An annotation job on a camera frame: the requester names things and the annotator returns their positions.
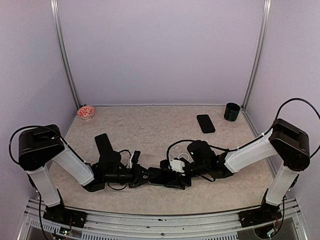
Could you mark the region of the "teal-edged smartphone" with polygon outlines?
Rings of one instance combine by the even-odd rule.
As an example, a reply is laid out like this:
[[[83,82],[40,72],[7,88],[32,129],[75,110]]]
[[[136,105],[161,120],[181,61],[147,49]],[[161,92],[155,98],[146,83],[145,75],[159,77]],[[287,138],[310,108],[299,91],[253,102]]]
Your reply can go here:
[[[166,188],[185,189],[182,175],[175,171],[162,170],[156,167],[149,167],[152,172],[152,178],[148,181],[152,185],[164,186]]]

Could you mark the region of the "clear magsafe case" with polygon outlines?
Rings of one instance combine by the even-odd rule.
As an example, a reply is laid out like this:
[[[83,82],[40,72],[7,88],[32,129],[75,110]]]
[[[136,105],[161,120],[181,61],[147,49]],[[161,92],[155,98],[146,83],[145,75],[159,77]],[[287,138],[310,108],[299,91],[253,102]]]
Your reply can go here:
[[[175,145],[172,150],[170,151],[170,154],[173,158],[184,158],[185,160],[189,161],[190,160],[190,155],[187,152],[185,148],[183,148],[180,145]]]

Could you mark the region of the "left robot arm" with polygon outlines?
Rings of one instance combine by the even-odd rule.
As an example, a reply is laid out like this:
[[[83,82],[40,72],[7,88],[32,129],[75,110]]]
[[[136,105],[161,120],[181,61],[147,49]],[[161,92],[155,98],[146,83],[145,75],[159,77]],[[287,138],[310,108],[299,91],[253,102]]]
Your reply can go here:
[[[18,164],[28,174],[40,192],[49,212],[63,223],[70,218],[70,211],[62,205],[62,197],[55,187],[54,171],[62,170],[85,191],[94,193],[118,184],[122,188],[137,188],[155,176],[139,164],[140,152],[135,151],[129,164],[122,163],[121,151],[111,145],[107,134],[95,136],[98,150],[96,163],[86,162],[67,143],[57,125],[31,125],[18,130]]]

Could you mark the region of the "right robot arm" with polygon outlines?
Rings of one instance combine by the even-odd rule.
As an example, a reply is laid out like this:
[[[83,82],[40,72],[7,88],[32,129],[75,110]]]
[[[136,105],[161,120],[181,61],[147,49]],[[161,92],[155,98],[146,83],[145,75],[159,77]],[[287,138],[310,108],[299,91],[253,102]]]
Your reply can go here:
[[[300,172],[310,165],[311,158],[308,134],[281,118],[276,119],[267,132],[236,150],[216,155],[208,143],[201,140],[191,141],[187,150],[192,162],[182,157],[161,161],[163,171],[177,175],[176,183],[166,183],[165,186],[184,189],[191,178],[202,175],[210,175],[213,181],[229,178],[251,164],[280,156],[283,165],[266,191],[264,204],[255,212],[260,222],[268,221],[275,214],[275,206],[281,203]]]

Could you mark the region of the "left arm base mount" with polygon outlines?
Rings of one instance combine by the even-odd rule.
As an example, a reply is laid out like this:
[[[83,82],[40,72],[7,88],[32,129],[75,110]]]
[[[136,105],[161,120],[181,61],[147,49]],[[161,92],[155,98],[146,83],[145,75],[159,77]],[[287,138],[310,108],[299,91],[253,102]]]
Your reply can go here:
[[[43,218],[54,223],[83,229],[86,223],[87,213],[67,208],[61,200],[58,205],[52,207],[47,206],[43,213]]]

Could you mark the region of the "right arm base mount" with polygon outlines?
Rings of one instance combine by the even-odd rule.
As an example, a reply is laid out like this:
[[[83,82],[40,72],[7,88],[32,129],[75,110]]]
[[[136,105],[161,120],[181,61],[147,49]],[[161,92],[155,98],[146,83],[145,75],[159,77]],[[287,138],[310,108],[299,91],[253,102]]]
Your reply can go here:
[[[261,205],[255,209],[249,209],[239,212],[238,217],[242,228],[251,227],[279,220],[282,218],[279,205],[270,205],[263,198]]]

